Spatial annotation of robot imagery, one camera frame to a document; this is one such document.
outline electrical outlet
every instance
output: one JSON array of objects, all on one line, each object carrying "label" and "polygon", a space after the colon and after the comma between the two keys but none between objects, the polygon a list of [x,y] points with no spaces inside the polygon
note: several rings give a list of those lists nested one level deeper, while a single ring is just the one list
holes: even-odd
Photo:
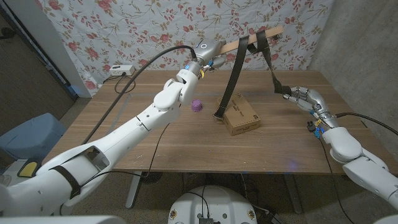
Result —
[{"label": "electrical outlet", "polygon": [[135,70],[132,65],[112,65],[111,69],[109,69],[113,76],[121,76],[124,72],[126,72],[126,75],[132,75]]}]

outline floral backdrop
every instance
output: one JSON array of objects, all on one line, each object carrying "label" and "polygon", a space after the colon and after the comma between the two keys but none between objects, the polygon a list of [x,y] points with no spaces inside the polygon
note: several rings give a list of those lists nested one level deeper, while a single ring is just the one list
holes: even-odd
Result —
[{"label": "floral backdrop", "polygon": [[[95,95],[113,64],[136,69],[166,48],[194,46],[202,38],[238,40],[284,26],[270,44],[276,70],[305,70],[334,0],[36,0],[60,34],[83,83]],[[236,52],[221,69],[231,69]],[[188,50],[164,55],[150,70],[179,70]],[[263,70],[261,54],[248,55],[243,69]]]}]

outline black band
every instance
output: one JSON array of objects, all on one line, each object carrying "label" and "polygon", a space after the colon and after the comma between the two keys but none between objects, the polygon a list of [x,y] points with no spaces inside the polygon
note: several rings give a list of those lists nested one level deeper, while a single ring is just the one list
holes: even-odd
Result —
[{"label": "black band", "polygon": [[51,168],[50,170],[56,170],[58,173],[63,175],[63,177],[69,182],[72,187],[72,192],[70,192],[70,199],[75,197],[76,195],[80,195],[80,185],[77,180],[62,166],[56,166]]},{"label": "black band", "polygon": [[239,39],[238,52],[236,53],[235,64],[234,67],[232,68],[231,77],[229,78],[228,85],[226,86],[220,106],[218,107],[217,112],[213,115],[215,118],[223,119],[223,115],[228,105],[229,99],[231,99],[236,83],[238,82],[239,74],[241,73],[242,70],[243,61],[246,56],[246,50],[248,49],[248,41],[249,41],[249,36],[245,36]]},{"label": "black band", "polygon": [[290,87],[282,86],[282,84],[274,74],[274,70],[272,69],[272,63],[271,63],[271,50],[269,48],[269,44],[267,41],[266,32],[265,31],[257,32],[256,37],[257,37],[257,48],[254,46],[254,44],[250,44],[248,46],[248,49],[252,54],[262,52],[262,56],[264,56],[268,64],[269,70],[271,71],[272,82],[274,83],[274,93],[292,95],[292,90],[290,89]]},{"label": "black band", "polygon": [[229,78],[229,82],[225,89],[224,96],[223,99],[221,100],[220,106],[218,107],[217,112],[213,115],[218,119],[223,119],[223,115],[228,105],[229,99],[231,99],[236,83],[238,82],[239,74],[241,73],[242,70],[243,61],[246,56],[246,50],[249,50],[250,53],[252,54],[262,52],[262,55],[264,56],[268,64],[269,70],[271,71],[272,82],[274,83],[274,93],[292,95],[292,90],[290,89],[290,87],[282,86],[280,81],[276,79],[276,76],[272,69],[271,51],[269,49],[266,32],[264,30],[257,32],[256,37],[257,37],[257,48],[256,46],[254,46],[254,44],[248,45],[249,36],[245,36],[239,39],[238,52],[236,53],[235,64],[234,67],[232,68],[231,77]]}]

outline cardboard box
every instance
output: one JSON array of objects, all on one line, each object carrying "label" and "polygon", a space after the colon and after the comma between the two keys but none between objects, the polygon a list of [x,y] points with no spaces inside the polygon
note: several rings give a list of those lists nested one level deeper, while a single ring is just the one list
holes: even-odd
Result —
[{"label": "cardboard box", "polygon": [[[216,100],[217,105],[220,105],[222,98]],[[260,117],[240,93],[232,94],[223,121],[231,135],[241,134],[260,126]]]}]

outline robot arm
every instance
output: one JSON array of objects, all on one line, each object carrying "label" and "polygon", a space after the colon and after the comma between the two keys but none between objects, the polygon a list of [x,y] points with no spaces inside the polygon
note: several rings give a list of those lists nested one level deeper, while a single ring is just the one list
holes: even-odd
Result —
[{"label": "robot arm", "polygon": [[83,200],[106,175],[86,183],[87,180],[113,169],[151,131],[180,116],[179,106],[192,102],[201,69],[211,60],[219,60],[215,56],[221,46],[216,40],[202,42],[195,49],[197,61],[189,62],[177,73],[177,80],[166,82],[151,105],[112,133],[61,153],[29,180],[8,188],[0,185],[0,214],[5,217],[51,215],[63,204],[72,206]]},{"label": "robot arm", "polygon": [[331,145],[330,155],[343,164],[347,176],[361,187],[387,200],[398,209],[398,178],[392,175],[386,163],[362,148],[346,128],[340,127],[332,116],[322,96],[315,90],[292,88],[293,96],[284,95],[302,110],[310,112],[326,131],[322,138]]}]

